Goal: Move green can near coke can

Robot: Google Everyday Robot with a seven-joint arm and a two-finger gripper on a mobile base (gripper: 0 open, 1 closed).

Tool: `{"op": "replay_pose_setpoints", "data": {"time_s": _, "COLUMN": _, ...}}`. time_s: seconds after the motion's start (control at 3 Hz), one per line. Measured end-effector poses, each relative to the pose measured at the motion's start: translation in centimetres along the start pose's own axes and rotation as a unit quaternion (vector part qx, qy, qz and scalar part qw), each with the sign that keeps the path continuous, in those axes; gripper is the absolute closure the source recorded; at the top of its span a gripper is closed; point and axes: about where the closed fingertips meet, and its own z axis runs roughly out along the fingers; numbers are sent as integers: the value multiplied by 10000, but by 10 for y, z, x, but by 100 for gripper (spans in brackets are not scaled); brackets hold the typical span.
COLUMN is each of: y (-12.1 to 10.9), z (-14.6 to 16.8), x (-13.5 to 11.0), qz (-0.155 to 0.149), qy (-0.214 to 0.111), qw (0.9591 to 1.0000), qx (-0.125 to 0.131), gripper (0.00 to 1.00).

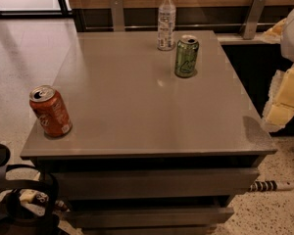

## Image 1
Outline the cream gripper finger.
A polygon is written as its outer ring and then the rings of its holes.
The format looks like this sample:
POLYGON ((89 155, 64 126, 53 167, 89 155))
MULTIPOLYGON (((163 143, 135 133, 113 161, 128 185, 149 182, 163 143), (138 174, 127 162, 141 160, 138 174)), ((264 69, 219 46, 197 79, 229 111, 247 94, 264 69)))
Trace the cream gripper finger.
POLYGON ((262 113, 262 127, 277 132, 294 118, 294 64, 287 71, 277 70, 269 87, 269 99, 262 113))
POLYGON ((269 44, 279 44, 286 19, 276 23, 262 34, 262 40, 269 44))

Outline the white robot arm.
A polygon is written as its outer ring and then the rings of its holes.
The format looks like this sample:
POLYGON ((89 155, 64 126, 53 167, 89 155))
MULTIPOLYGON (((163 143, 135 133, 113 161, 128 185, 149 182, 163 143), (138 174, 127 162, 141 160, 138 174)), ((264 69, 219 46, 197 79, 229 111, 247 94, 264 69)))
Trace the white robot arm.
POLYGON ((262 113, 263 129, 277 132, 294 118, 294 9, 286 19, 265 31, 262 37, 267 43, 279 44, 281 56, 293 63, 287 71, 275 72, 262 113))

